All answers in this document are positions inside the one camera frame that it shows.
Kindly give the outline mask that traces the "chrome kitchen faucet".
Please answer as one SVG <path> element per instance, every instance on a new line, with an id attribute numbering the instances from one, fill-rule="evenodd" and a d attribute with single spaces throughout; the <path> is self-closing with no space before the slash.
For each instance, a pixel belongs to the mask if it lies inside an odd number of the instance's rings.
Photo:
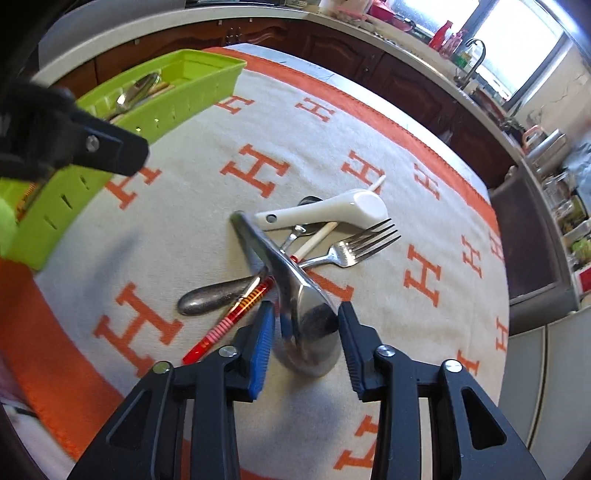
<path id="1" fill-rule="evenodd" d="M 466 42 L 457 56 L 461 72 L 454 77 L 454 80 L 458 88 L 464 90 L 468 86 L 484 62 L 486 53 L 486 45 L 482 40 L 471 38 Z"/>

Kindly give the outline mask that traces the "steel electric kettle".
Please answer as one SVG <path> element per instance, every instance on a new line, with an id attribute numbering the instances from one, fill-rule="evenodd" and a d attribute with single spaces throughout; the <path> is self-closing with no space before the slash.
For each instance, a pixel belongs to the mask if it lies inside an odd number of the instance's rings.
<path id="1" fill-rule="evenodd" d="M 555 170 L 571 151 L 567 135 L 560 129 L 554 130 L 525 157 L 532 170 L 545 175 Z"/>

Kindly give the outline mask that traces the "silver metal fork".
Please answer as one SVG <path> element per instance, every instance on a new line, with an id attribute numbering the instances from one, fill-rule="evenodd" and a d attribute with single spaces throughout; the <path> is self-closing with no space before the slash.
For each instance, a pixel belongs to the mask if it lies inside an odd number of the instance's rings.
<path id="1" fill-rule="evenodd" d="M 349 268 L 373 256 L 397 242 L 402 235 L 390 218 L 370 226 L 366 230 L 335 242 L 325 255 L 304 260 L 301 269 L 308 270 L 322 265 Z"/>

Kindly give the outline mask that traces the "pink soap bottle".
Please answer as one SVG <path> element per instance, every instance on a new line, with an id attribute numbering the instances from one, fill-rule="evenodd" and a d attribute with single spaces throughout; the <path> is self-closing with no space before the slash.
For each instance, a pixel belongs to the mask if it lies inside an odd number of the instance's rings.
<path id="1" fill-rule="evenodd" d="M 467 33 L 466 29 L 462 29 L 456 33 L 453 33 L 446 42 L 442 45 L 439 53 L 443 58 L 449 59 L 457 48 L 461 45 L 464 35 Z"/>

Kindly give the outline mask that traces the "red spray bottle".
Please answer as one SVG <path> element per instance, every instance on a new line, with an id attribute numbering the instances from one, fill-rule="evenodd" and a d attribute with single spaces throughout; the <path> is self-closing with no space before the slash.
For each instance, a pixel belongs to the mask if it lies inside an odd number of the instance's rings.
<path id="1" fill-rule="evenodd" d="M 453 22 L 450 20 L 447 20 L 446 23 L 436 31 L 436 33 L 432 37 L 431 41 L 429 42 L 428 46 L 435 51 L 439 51 L 442 48 L 442 46 L 446 40 L 446 36 L 448 34 L 448 31 L 452 28 L 452 26 L 453 26 Z"/>

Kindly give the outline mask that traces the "long silver metal spoon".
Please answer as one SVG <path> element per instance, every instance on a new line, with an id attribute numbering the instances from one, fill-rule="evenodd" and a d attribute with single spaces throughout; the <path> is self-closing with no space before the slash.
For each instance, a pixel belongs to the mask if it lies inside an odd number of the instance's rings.
<path id="1" fill-rule="evenodd" d="M 127 90 L 118 96 L 113 111 L 106 117 L 106 119 L 110 121 L 118 115 L 130 111 L 148 95 L 149 90 L 155 86 L 159 80 L 159 73 L 151 72 L 135 81 Z"/>

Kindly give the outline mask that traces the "large steel ladle spoon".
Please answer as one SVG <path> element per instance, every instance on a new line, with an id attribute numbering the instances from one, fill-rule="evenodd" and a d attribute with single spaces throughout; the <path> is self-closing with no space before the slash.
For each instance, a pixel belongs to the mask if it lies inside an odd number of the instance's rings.
<path id="1" fill-rule="evenodd" d="M 274 351 L 288 369 L 322 377 L 339 360 L 339 321 L 325 291 L 242 211 L 230 215 L 242 243 L 259 257 L 276 283 L 280 333 Z"/>

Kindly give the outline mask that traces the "white ceramic spoon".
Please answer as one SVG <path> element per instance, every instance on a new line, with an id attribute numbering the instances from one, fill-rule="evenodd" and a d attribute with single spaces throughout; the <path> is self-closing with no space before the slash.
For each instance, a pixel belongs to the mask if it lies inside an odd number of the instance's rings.
<path id="1" fill-rule="evenodd" d="M 296 207 L 259 212 L 254 221 L 263 231 L 314 223 L 346 223 L 367 229 L 389 217 L 382 198 L 373 191 L 352 189 L 329 199 Z"/>

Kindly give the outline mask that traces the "green plastic utensil tray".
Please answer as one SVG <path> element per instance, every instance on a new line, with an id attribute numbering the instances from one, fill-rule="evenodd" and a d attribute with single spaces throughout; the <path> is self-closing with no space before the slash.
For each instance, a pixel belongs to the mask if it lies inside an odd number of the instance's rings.
<path id="1" fill-rule="evenodd" d="M 243 60 L 217 53 L 178 50 L 111 78 L 82 96 L 77 105 L 152 144 L 232 95 L 245 66 Z M 117 115 L 118 98 L 149 74 L 158 76 L 157 93 Z M 69 166 L 40 186 L 3 179 L 1 257 L 41 269 L 70 224 L 111 177 L 93 168 Z"/>

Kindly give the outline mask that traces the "grey metal side cabinet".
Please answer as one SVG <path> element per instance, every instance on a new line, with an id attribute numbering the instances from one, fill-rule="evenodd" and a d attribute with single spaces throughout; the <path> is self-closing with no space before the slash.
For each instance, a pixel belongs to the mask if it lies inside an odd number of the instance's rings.
<path id="1" fill-rule="evenodd" d="M 503 247 L 509 333 L 521 334 L 580 309 L 562 235 L 531 171 L 520 164 L 490 193 Z"/>

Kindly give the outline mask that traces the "small silver spoon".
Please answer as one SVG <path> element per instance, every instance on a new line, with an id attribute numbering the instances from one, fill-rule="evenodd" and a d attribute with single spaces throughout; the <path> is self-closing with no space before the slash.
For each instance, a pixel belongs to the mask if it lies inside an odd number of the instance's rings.
<path id="1" fill-rule="evenodd" d="M 308 195 L 298 202 L 298 206 L 314 204 L 319 201 L 322 201 L 322 198 L 314 195 Z M 321 230 L 322 226 L 324 226 L 324 223 L 322 222 L 294 225 L 294 227 L 292 227 L 290 230 L 290 234 L 287 235 L 286 240 L 284 240 L 283 244 L 280 245 L 280 250 L 287 254 L 290 251 L 290 246 L 293 245 L 297 239 L 315 235 L 315 233 Z"/>

